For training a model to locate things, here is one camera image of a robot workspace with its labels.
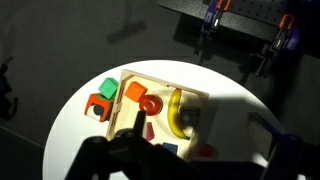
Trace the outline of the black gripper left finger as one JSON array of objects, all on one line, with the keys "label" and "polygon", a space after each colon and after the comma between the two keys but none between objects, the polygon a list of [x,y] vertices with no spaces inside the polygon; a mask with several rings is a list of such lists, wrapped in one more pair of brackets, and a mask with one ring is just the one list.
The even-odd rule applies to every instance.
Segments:
[{"label": "black gripper left finger", "polygon": [[144,124],[145,124],[146,112],[139,111],[137,113],[135,123],[133,126],[133,132],[135,134],[141,134],[143,132]]}]

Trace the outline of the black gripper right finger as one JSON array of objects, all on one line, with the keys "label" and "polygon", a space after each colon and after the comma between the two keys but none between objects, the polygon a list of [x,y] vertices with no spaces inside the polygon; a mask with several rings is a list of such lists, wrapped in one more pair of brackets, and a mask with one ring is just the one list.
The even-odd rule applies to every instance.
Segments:
[{"label": "black gripper right finger", "polygon": [[272,140],[282,136],[279,129],[255,112],[248,115],[248,133],[256,140]]}]

